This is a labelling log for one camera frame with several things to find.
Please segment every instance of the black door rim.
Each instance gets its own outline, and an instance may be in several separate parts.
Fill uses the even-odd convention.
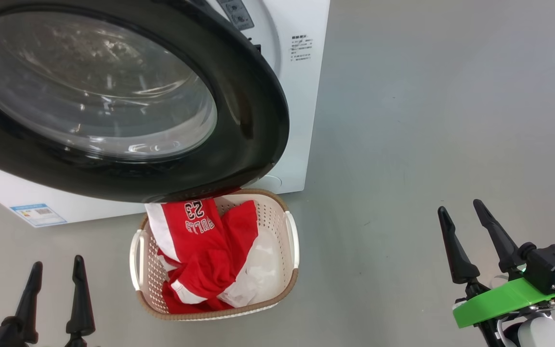
[[[104,20],[160,44],[207,85],[218,120],[196,149],[172,158],[138,161],[66,147],[0,110],[3,171],[95,198],[161,202],[234,191],[266,174],[284,152],[289,122],[277,77],[248,39],[206,3],[0,0],[0,16],[39,11]]]

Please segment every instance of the white plastic basket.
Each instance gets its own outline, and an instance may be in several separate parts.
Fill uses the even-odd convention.
[[[159,319],[213,320],[244,316],[269,309],[291,292],[299,274],[299,237],[297,226],[279,196],[260,189],[243,189],[215,198],[220,215],[248,200],[256,202],[258,238],[248,255],[248,266],[255,272],[258,293],[248,306],[198,314],[169,314],[161,295],[167,273],[158,260],[158,246],[147,217],[136,232],[130,247],[130,275],[141,305]]]

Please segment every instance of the brown basket rim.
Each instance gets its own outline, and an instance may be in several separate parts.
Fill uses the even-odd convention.
[[[280,206],[285,212],[288,211],[288,206],[286,205],[284,200],[282,200],[282,198],[280,198],[278,195],[271,193],[270,191],[267,191],[264,189],[241,189],[240,191],[236,191],[235,193],[231,193],[229,195],[240,195],[240,194],[257,194],[257,195],[268,196],[273,200],[277,201],[278,204],[280,204]],[[145,214],[145,217],[143,217],[143,221],[141,222],[141,226],[140,226],[141,230],[145,229],[147,222],[148,222],[148,217],[147,217],[147,214]],[[147,310],[147,312],[150,315],[162,320],[206,320],[206,319],[215,319],[215,318],[225,318],[227,316],[236,316],[236,315],[243,314],[245,312],[260,310],[265,307],[272,306],[279,303],[284,298],[286,298],[288,294],[290,294],[291,290],[295,286],[295,282],[297,282],[298,276],[299,276],[299,269],[294,268],[292,270],[291,280],[289,281],[286,288],[273,299],[262,301],[261,303],[256,303],[254,305],[248,305],[248,306],[235,308],[235,309],[219,310],[215,312],[203,312],[203,313],[191,313],[191,314],[160,313],[154,310],[154,308],[152,308],[149,305],[149,303],[145,299],[145,294],[143,294],[142,290],[136,291],[136,296],[138,298],[138,301],[140,301],[141,305],[145,308],[145,310]]]

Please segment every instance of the concrete floor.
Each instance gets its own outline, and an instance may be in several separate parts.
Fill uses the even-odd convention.
[[[293,292],[224,321],[149,316],[129,278],[140,215],[33,229],[0,206],[0,321],[44,262],[40,346],[67,341],[75,254],[90,346],[483,346],[458,330],[436,217],[449,209],[487,283],[498,260],[471,202],[513,239],[555,242],[555,2],[333,0]]]

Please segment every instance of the white washing machine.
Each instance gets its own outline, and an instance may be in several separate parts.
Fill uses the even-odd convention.
[[[302,190],[329,5],[0,1],[0,203],[41,227]]]

